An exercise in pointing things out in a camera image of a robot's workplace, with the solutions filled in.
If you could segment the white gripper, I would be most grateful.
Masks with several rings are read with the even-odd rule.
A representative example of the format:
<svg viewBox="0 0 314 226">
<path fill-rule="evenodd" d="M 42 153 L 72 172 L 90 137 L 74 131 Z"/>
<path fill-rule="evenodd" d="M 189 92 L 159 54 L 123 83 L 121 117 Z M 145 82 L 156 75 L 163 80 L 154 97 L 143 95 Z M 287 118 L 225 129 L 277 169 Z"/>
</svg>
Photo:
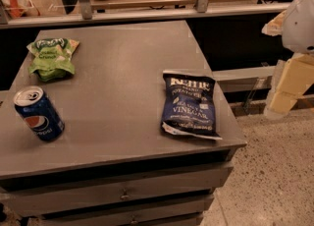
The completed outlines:
<svg viewBox="0 0 314 226">
<path fill-rule="evenodd" d="M 282 35 L 283 46 L 293 52 L 275 68 L 264 115 L 285 117 L 297 100 L 314 84 L 314 0 L 293 0 L 286 11 L 265 24 L 262 33 Z"/>
</svg>

